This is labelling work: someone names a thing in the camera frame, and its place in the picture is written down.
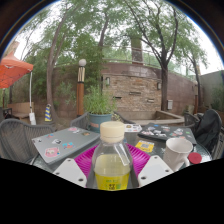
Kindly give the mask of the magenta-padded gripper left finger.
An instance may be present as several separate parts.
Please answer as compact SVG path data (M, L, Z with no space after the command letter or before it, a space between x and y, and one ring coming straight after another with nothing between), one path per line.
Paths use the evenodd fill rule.
M67 158L53 174L84 188L97 188L95 175L92 170L92 147L75 159Z

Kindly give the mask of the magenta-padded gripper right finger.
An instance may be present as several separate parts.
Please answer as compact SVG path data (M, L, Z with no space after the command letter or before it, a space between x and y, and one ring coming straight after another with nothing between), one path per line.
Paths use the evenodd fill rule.
M150 156L130 144L128 149L133 160L128 189L143 187L173 173L158 155Z

